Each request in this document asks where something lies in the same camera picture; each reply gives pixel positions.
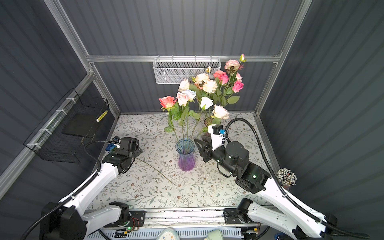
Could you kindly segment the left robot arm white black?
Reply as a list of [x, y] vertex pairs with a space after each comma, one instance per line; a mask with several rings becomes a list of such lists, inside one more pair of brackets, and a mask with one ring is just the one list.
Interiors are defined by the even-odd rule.
[[48, 203], [43, 208], [41, 240], [83, 240], [109, 224], [128, 228], [139, 224], [132, 217], [129, 206], [116, 201], [86, 213], [94, 198], [118, 175], [125, 174], [143, 152], [136, 138], [116, 138], [113, 145], [116, 149], [97, 161], [97, 169], [91, 176], [59, 203]]

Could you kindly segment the salmon pink rose stem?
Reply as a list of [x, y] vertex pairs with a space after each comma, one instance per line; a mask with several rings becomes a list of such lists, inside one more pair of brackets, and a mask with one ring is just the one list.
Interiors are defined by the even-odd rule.
[[216, 71], [216, 72], [213, 74], [213, 76], [214, 76], [214, 78], [218, 78], [218, 79], [220, 79], [224, 74], [225, 74], [225, 72], [223, 72], [223, 71], [221, 71], [221, 70], [218, 70], [218, 71]]

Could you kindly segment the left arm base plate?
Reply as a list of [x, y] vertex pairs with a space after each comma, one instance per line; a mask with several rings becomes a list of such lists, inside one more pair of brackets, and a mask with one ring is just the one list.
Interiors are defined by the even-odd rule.
[[119, 227], [139, 228], [144, 226], [146, 211], [124, 211], [118, 220]]

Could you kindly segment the beige spray rose stem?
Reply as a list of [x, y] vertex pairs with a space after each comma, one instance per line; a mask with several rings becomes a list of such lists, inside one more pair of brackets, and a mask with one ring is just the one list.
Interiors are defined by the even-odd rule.
[[206, 73], [199, 75], [200, 87], [204, 92], [200, 107], [204, 111], [209, 111], [209, 113], [211, 113], [210, 108], [214, 105], [214, 93], [218, 88], [216, 81], [210, 77], [211, 70], [211, 67], [208, 67]]

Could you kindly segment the pink grey glass vase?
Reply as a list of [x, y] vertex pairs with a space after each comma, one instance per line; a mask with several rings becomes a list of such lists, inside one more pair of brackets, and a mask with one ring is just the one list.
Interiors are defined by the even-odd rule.
[[213, 123], [213, 121], [214, 121], [214, 118], [211, 118], [211, 117], [205, 118], [204, 125], [207, 127], [207, 126], [211, 125]]

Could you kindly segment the peach spray rose stem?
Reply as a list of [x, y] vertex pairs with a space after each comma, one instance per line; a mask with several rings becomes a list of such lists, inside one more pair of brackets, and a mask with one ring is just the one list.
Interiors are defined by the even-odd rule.
[[196, 92], [199, 102], [199, 108], [204, 112], [206, 120], [211, 115], [211, 107], [213, 106], [213, 93], [216, 90], [216, 83], [210, 79], [208, 74], [199, 74], [194, 81], [194, 91]]

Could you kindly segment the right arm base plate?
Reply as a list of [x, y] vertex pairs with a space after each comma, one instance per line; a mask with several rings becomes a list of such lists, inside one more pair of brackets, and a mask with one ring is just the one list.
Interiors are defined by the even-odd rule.
[[239, 218], [236, 208], [224, 208], [223, 215], [227, 225], [246, 224]]

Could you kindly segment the blue purple glass vase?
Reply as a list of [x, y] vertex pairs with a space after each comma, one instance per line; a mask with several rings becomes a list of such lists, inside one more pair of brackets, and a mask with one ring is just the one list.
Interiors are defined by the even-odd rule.
[[195, 144], [190, 139], [181, 139], [176, 143], [176, 151], [179, 154], [179, 168], [184, 172], [191, 171], [195, 165]]

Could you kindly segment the hot pink rose stem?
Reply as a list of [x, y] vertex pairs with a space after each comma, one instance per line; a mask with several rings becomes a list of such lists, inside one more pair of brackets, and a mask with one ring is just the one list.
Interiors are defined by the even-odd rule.
[[231, 84], [221, 86], [219, 90], [215, 92], [216, 105], [225, 107], [227, 105], [233, 105], [240, 99], [237, 94], [244, 88], [244, 84], [240, 80], [236, 80]]

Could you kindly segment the coral pink rose stem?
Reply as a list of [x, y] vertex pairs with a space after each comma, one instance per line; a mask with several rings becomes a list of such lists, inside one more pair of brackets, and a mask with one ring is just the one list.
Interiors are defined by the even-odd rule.
[[165, 112], [167, 111], [168, 114], [168, 126], [165, 127], [164, 131], [166, 133], [174, 133], [177, 142], [179, 141], [178, 134], [176, 132], [176, 128], [174, 126], [174, 113], [177, 113], [179, 111], [179, 107], [177, 104], [177, 99], [175, 97], [166, 96], [163, 98], [159, 98], [159, 102], [162, 106], [162, 110]]

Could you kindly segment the cream white rose stem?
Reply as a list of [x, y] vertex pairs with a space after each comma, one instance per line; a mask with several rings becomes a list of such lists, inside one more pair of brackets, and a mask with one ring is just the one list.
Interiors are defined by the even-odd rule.
[[189, 90], [190, 89], [190, 82], [188, 79], [184, 79], [183, 81], [181, 81], [180, 85], [179, 85], [179, 92], [183, 92], [183, 91], [186, 91], [186, 90]]

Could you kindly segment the pure white rose stem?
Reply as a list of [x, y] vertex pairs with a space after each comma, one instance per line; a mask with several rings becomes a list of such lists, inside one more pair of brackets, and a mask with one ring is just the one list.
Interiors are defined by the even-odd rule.
[[213, 100], [209, 97], [202, 97], [199, 101], [199, 109], [197, 112], [190, 111], [190, 116], [196, 121], [193, 127], [191, 139], [195, 136], [195, 131], [199, 123], [203, 123], [204, 127], [199, 132], [205, 133], [208, 131], [208, 125], [212, 123], [213, 117], [211, 113], [211, 107], [213, 106]]

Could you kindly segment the light pink rose stem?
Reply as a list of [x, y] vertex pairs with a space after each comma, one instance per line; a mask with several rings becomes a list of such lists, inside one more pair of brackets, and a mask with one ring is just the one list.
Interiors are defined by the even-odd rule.
[[186, 139], [188, 137], [188, 130], [184, 130], [184, 128], [188, 128], [188, 115], [189, 115], [189, 100], [190, 97], [188, 95], [187, 91], [182, 91], [177, 93], [177, 100], [178, 104], [182, 109], [181, 113], [181, 120], [183, 121], [183, 126], [182, 126], [182, 132], [183, 132], [183, 139]]

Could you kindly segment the magenta rose long stem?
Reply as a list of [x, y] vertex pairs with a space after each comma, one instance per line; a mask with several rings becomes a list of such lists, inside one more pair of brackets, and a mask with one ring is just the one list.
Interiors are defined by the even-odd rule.
[[228, 81], [229, 81], [229, 77], [228, 77], [227, 74], [222, 74], [222, 75], [220, 76], [220, 84], [221, 84], [222, 86], [225, 85], [225, 84], [227, 84]]

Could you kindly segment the cream peach rose stem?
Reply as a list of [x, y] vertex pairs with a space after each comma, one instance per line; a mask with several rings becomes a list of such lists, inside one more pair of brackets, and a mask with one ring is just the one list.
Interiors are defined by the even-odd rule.
[[[210, 117], [214, 118], [214, 121], [212, 124], [220, 125], [221, 120], [227, 120], [229, 116], [230, 116], [230, 113], [228, 110], [226, 110], [222, 106], [215, 105], [213, 109], [213, 114]], [[207, 133], [207, 132], [208, 132], [208, 126], [207, 127], [205, 126], [203, 128], [203, 133]]]

